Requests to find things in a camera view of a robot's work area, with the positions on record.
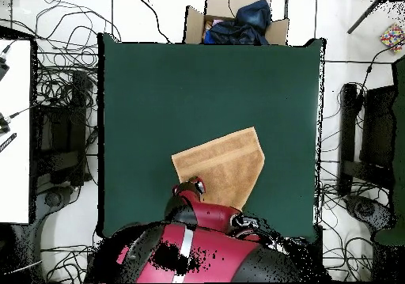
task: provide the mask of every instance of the wire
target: wire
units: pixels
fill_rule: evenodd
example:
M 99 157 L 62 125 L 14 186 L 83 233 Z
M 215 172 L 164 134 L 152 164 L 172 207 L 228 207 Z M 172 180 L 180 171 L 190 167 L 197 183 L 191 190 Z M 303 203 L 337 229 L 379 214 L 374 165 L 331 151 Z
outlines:
M 36 266 L 36 265 L 38 265 L 38 264 L 40 264 L 40 263 L 42 263 L 42 260 L 41 260 L 41 261 L 38 261 L 38 262 L 35 262 L 35 263 L 33 263 L 33 264 L 29 264 L 28 266 L 25 266 L 25 267 L 16 269 L 15 271 L 10 271 L 10 272 L 8 272 L 8 273 L 4 273 L 4 275 L 17 273 L 18 271 L 23 271 L 23 270 L 28 269 L 28 268 L 30 268 L 30 267 L 34 267 L 34 266 Z
M 391 47 L 387 47 L 386 49 L 381 50 L 381 51 L 376 53 L 376 55 L 373 57 L 373 60 L 371 61 L 370 65 L 369 65 L 369 67 L 367 68 L 367 72 L 365 74 L 365 78 L 364 78 L 364 81 L 363 81 L 363 86 L 365 86 L 365 82 L 367 81 L 367 77 L 369 76 L 369 73 L 371 72 L 371 69 L 373 68 L 373 64 L 374 64 L 374 61 L 376 60 L 377 56 L 379 54 L 383 53 L 384 51 L 393 49 L 394 47 L 397 47 L 400 44 L 403 44 L 404 41 L 405 41 L 405 37 L 402 38 L 400 41 L 398 41 L 396 44 L 392 45 Z
M 231 11 L 232 16 L 235 17 L 235 14 L 233 14 L 233 11 L 231 10 L 231 0 L 228 0 L 228 7 L 229 10 Z
M 14 42 L 17 42 L 17 41 L 18 41 L 18 40 L 13 40 L 7 47 L 5 47 L 5 48 L 3 49 L 2 54 L 5 55 L 5 54 L 9 51 L 11 45 L 12 45 Z
M 155 9 L 153 9 L 147 2 L 145 2 L 144 0 L 141 0 L 150 10 L 152 10 L 153 14 L 155 14 L 156 17 L 156 23 L 157 23 L 157 31 L 166 39 L 167 43 L 171 43 L 170 40 L 168 39 L 168 37 L 161 32 L 161 29 L 159 27 L 159 18 L 157 17 L 156 11 Z

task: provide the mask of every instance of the black cable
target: black cable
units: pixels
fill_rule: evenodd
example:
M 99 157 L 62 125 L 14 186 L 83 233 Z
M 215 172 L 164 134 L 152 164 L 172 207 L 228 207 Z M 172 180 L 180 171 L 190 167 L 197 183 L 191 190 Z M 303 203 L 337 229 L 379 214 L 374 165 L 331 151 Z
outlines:
M 386 49 L 381 50 L 381 51 L 379 51 L 379 52 L 376 53 L 376 55 L 373 57 L 373 60 L 371 61 L 370 65 L 369 65 L 369 67 L 367 68 L 367 72 L 366 72 L 366 74 L 365 74 L 365 78 L 364 78 L 364 81 L 363 81 L 363 86 L 365 86 L 365 82 L 367 81 L 367 77 L 369 76 L 369 73 L 371 72 L 371 69 L 373 68 L 373 64 L 374 64 L 374 61 L 376 60 L 377 56 L 378 56 L 379 54 L 383 53 L 384 51 L 393 49 L 394 47 L 397 47 L 397 46 L 399 46 L 400 44 L 403 44 L 403 42 L 405 42 L 405 37 L 402 38 L 402 39 L 401 39 L 400 41 L 398 41 L 397 43 L 395 43 L 394 45 L 392 45 L 391 47 L 387 47 Z
M 347 251 L 347 246 L 349 245 L 349 243 L 350 242 L 352 242 L 353 240 L 363 240 L 363 241 L 365 241 L 365 242 L 367 242 L 371 247 L 373 246 L 373 244 L 369 241 L 369 240 L 366 240 L 364 237 L 352 237 L 351 239 L 349 239 L 347 242 L 346 242 L 346 244 L 345 244 L 345 248 L 344 248 L 344 253 L 343 253 L 343 255 L 344 255 L 344 258 L 345 258 L 345 262 L 346 262 L 346 264 L 347 264 L 347 268 L 349 269 L 349 272 L 351 273 L 351 275 L 354 277 L 354 279 L 356 280 L 356 281 L 361 281 L 361 279 L 358 279 L 354 274 L 353 274 L 353 272 L 352 272 L 352 270 L 351 270 L 351 268 L 350 268 L 350 266 L 349 266 L 349 262 L 348 262 L 348 259 L 347 259 L 347 253 L 348 253 L 348 251 Z
M 231 0 L 228 0 L 228 7 L 229 10 L 231 11 L 232 16 L 235 17 L 235 14 L 233 14 L 233 11 L 231 10 Z
M 161 32 L 161 29 L 159 27 L 159 18 L 157 17 L 156 11 L 155 9 L 153 9 L 147 2 L 145 2 L 144 0 L 141 0 L 150 10 L 152 10 L 153 14 L 155 14 L 156 17 L 156 23 L 157 23 L 157 31 L 166 39 L 167 43 L 171 43 L 170 40 L 168 39 L 168 37 Z
M 11 45 L 12 45 L 14 42 L 17 42 L 17 41 L 18 41 L 18 40 L 13 40 L 13 41 L 11 41 L 11 43 L 10 43 L 7 47 L 5 47 L 5 48 L 3 49 L 2 54 L 6 54 L 6 53 L 9 51 Z

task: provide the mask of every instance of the folded towel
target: folded towel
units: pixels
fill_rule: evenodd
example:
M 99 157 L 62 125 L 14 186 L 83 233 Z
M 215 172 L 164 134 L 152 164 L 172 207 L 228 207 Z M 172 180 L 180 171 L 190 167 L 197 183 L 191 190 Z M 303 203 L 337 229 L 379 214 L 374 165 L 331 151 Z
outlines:
M 242 210 L 264 165 L 254 127 L 172 155 L 179 181 L 201 177 L 206 203 Z

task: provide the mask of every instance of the green table surface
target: green table surface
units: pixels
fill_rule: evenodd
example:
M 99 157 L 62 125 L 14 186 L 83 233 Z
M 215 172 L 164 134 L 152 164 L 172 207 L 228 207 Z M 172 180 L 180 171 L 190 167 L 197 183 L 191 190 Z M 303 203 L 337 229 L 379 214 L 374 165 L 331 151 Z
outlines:
M 174 153 L 254 127 L 265 163 L 244 212 L 285 236 L 313 237 L 322 40 L 306 47 L 103 41 L 104 236 L 163 219 L 178 183 Z

